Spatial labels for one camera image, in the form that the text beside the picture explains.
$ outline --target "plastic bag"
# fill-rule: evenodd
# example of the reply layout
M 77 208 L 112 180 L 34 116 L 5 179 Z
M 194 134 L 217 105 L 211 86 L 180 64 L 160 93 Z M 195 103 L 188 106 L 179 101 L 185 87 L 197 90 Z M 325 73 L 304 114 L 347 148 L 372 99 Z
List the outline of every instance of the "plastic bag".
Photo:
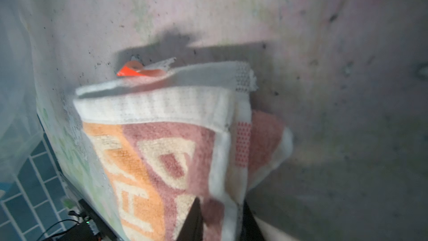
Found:
M 16 0 L 0 0 L 0 198 L 42 137 L 29 35 Z

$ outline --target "pink and orange towel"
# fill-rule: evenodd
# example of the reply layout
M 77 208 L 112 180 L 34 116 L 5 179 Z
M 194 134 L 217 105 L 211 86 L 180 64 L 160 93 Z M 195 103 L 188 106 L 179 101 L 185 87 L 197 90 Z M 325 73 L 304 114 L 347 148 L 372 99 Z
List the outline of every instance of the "pink and orange towel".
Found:
M 276 117 L 252 111 L 244 62 L 177 67 L 78 88 L 74 101 L 132 241 L 175 240 L 195 199 L 204 240 L 233 241 L 245 194 L 292 152 Z

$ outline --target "towel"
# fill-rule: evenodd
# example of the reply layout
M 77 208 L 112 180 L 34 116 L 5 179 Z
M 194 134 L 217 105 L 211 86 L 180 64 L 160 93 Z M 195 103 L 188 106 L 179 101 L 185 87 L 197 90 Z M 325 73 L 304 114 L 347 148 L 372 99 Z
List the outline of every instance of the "towel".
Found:
M 246 192 L 292 152 L 285 124 L 251 110 L 256 89 L 248 63 L 217 62 L 76 90 L 130 240 L 176 240 L 195 197 L 204 240 L 239 236 Z

